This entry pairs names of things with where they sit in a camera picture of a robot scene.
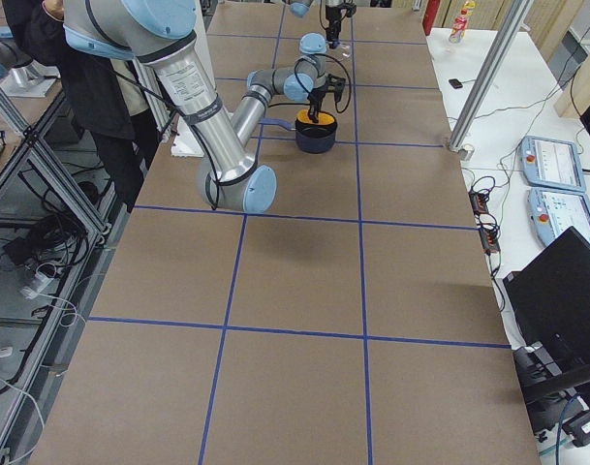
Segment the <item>white table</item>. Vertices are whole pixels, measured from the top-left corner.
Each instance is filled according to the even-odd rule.
[[[472,89],[473,82],[465,83],[462,89],[453,89],[450,78],[461,81],[475,79],[481,64],[492,44],[494,31],[469,30],[460,44],[450,44],[449,29],[433,29],[428,37],[428,47],[433,58],[439,87],[443,93],[446,113],[453,127],[464,103]],[[495,109],[507,107],[528,107],[545,99],[556,91],[545,103],[539,103],[527,109],[509,109],[476,119],[471,126],[466,143],[471,143],[476,150],[468,162],[463,162],[465,183],[469,188],[475,179],[490,175],[497,185],[507,181],[506,175],[498,167],[499,160],[513,153],[520,140],[527,134],[557,140],[577,142],[579,151],[582,147],[581,163],[590,169],[590,137],[579,132],[583,126],[577,119],[565,119],[557,116],[553,107],[561,91],[536,46],[526,32],[520,32],[506,56],[499,73],[494,79],[478,115],[488,114]],[[513,156],[506,158],[506,165],[512,166]],[[501,221],[501,268],[499,277],[504,277],[514,270],[520,270],[531,262],[542,250],[543,244],[538,239],[531,224],[528,211],[527,193],[530,189],[518,163],[514,166],[510,188],[495,189],[491,195],[488,209]],[[587,194],[590,198],[590,176],[586,176]],[[483,181],[477,188],[488,187],[489,181]],[[493,256],[492,264],[498,263]],[[521,345],[513,314],[504,312],[506,333],[513,347]],[[539,445],[545,450],[554,445],[552,441]],[[561,461],[565,465],[590,465],[590,445],[585,448],[566,446],[561,448]],[[542,457],[543,465],[555,463],[554,453]]]

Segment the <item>red object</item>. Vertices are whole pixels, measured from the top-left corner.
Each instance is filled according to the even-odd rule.
[[[437,18],[437,13],[439,12],[439,7],[441,6],[441,0],[429,0],[428,6],[426,7],[426,13],[423,15],[423,22],[421,25],[423,26],[423,33],[426,36],[430,35],[430,30],[432,29],[432,25],[434,24],[434,20]]]

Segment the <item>white and blue device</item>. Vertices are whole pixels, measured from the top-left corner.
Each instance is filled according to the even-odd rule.
[[[574,143],[527,136],[518,150],[530,185],[585,192],[585,178]]]
[[[570,226],[590,243],[590,201],[584,193],[535,187],[529,192],[529,206],[544,246]]]

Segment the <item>brown table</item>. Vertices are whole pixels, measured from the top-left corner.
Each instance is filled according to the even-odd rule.
[[[344,29],[335,147],[250,142],[278,176],[266,215],[210,211],[198,160],[160,150],[30,463],[540,463],[419,20]],[[319,30],[220,5],[227,107]]]

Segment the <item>electronic equipment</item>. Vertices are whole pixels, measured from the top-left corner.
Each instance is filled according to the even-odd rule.
[[[517,150],[523,173],[532,186],[585,192],[585,178],[574,143],[527,136]]]
[[[540,341],[553,363],[546,368],[561,370],[554,378],[590,364],[590,243],[582,234],[568,228],[504,286],[525,342]],[[590,382],[573,387],[590,408]]]
[[[590,201],[585,194],[535,187],[528,200],[533,224],[545,246],[570,226],[590,243]]]

